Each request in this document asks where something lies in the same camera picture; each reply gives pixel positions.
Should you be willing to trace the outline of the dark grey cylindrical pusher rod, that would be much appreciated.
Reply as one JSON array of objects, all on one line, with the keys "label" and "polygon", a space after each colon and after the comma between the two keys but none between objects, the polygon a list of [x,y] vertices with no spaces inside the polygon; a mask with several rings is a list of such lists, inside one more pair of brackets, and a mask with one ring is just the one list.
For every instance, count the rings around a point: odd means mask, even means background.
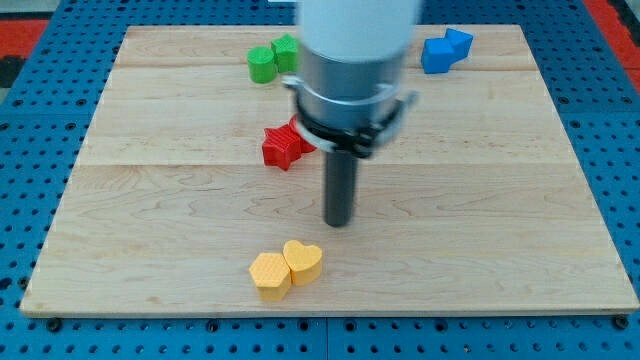
[{"label": "dark grey cylindrical pusher rod", "polygon": [[327,152],[324,165],[323,216],[326,224],[343,227],[353,214],[358,159],[347,152]]}]

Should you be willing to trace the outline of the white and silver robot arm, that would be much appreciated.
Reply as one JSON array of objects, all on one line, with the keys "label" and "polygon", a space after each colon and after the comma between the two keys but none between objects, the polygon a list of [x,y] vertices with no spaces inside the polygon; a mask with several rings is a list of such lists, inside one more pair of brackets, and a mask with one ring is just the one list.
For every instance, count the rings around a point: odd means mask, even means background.
[{"label": "white and silver robot arm", "polygon": [[416,95],[399,96],[421,16],[418,0],[303,0],[296,5],[295,129],[325,154],[323,217],[352,218],[358,162],[399,133]]}]

